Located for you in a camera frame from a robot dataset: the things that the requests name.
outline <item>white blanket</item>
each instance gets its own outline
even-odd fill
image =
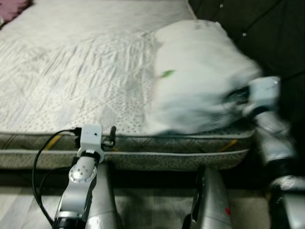
[[[242,55],[220,24],[181,21],[157,31],[161,47],[155,60],[150,134],[194,134],[215,130],[240,117],[224,97],[261,75]]]

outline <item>quilted mattress cover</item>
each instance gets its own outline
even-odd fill
[[[30,168],[51,133],[117,127],[106,160],[122,169],[237,165],[252,128],[240,121],[192,136],[145,134],[156,30],[191,19],[184,0],[36,0],[0,31],[0,167]],[[38,166],[67,166],[74,137],[59,137]]]

